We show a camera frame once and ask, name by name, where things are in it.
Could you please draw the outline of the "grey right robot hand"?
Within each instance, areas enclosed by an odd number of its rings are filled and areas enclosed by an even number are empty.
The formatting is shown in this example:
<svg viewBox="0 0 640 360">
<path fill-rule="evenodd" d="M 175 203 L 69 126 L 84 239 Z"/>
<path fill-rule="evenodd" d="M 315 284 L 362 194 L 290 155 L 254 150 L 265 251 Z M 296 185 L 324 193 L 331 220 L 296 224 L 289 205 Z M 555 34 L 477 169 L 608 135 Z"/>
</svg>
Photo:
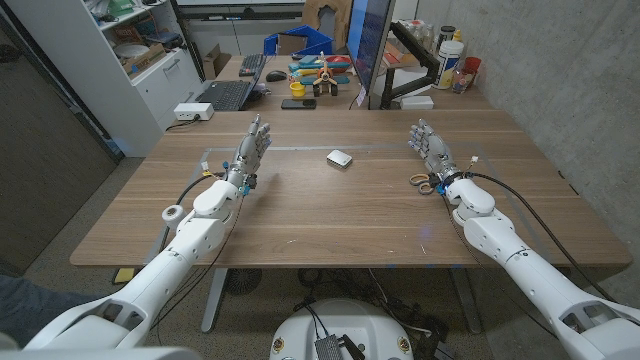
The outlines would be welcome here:
<svg viewBox="0 0 640 360">
<path fill-rule="evenodd" d="M 424 119 L 411 126 L 408 145 L 420 156 L 427 170 L 425 174 L 414 174 L 409 179 L 421 195 L 434 191 L 442 194 L 461 177 L 462 171 L 456 166 L 450 148 Z"/>
</svg>

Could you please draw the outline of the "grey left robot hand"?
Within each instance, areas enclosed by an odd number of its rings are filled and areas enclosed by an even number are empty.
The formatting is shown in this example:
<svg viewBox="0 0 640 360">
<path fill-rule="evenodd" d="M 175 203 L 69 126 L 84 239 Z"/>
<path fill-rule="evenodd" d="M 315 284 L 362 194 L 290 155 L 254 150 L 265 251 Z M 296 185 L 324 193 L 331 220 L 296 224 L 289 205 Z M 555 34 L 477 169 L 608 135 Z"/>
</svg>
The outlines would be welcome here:
<svg viewBox="0 0 640 360">
<path fill-rule="evenodd" d="M 231 163 L 226 170 L 225 180 L 238 188 L 255 189 L 257 170 L 266 150 L 271 144 L 270 125 L 261 123 L 261 116 L 256 114 L 234 152 Z"/>
</svg>

